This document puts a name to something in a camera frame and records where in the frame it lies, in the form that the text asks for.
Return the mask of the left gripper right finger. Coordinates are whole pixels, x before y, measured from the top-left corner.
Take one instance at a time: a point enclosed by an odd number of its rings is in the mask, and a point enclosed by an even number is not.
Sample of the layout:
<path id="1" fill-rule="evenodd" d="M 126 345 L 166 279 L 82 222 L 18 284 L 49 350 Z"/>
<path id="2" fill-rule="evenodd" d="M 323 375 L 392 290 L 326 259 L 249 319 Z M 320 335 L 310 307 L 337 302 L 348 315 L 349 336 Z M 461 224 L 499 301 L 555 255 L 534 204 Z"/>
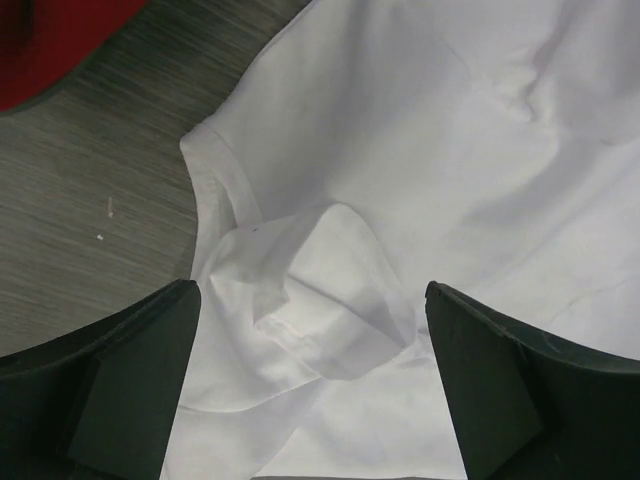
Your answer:
<path id="1" fill-rule="evenodd" d="M 470 479 L 636 479 L 639 363 L 497 312 L 443 283 L 425 312 Z"/>

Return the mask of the white t-shirt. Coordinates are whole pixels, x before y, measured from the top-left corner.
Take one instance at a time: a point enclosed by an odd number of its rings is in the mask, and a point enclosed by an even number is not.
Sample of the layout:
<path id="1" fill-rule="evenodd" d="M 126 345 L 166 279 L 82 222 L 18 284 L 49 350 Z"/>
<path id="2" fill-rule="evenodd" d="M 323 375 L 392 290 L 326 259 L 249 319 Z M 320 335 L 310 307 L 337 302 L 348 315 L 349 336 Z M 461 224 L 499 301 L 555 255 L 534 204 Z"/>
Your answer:
<path id="1" fill-rule="evenodd" d="M 314 1 L 180 148 L 165 479 L 462 479 L 431 281 L 639 354 L 639 5 Z"/>

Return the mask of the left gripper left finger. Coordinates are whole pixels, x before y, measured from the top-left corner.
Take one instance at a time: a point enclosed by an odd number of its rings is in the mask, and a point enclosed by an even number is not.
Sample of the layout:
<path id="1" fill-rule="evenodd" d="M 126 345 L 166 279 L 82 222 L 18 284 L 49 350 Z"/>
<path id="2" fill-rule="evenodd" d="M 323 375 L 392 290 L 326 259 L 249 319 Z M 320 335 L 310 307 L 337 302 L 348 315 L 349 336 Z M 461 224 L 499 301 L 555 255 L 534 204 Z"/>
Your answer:
<path id="1" fill-rule="evenodd" d="M 157 479 L 201 307 L 177 280 L 1 359 L 4 479 Z"/>

